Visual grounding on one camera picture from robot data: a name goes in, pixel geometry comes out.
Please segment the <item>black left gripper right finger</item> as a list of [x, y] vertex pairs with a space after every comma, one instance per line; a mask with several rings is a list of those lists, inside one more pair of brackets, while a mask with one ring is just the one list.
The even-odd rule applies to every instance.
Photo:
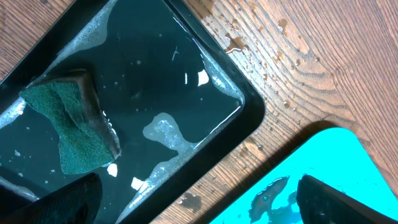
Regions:
[[304, 224], [397, 224], [311, 175], [299, 180], [296, 200]]

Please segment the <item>blue serving tray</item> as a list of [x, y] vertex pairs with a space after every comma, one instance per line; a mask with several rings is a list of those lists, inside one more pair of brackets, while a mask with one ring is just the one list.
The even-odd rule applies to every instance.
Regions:
[[310, 175], [387, 217], [397, 199], [359, 139], [348, 129], [321, 131], [298, 147], [213, 223], [301, 223], [297, 186]]

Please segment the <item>black water tray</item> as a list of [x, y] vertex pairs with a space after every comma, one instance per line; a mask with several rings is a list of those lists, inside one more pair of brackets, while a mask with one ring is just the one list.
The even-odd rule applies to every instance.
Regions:
[[254, 87], [181, 1], [75, 1], [1, 83], [1, 109], [41, 75], [82, 68], [115, 130], [96, 223], [147, 223], [261, 123]]

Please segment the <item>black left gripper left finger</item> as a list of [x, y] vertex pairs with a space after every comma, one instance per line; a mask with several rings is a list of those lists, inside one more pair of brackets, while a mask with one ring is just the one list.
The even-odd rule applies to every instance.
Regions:
[[99, 175], [90, 173], [1, 218], [1, 224], [93, 224], [102, 196]]

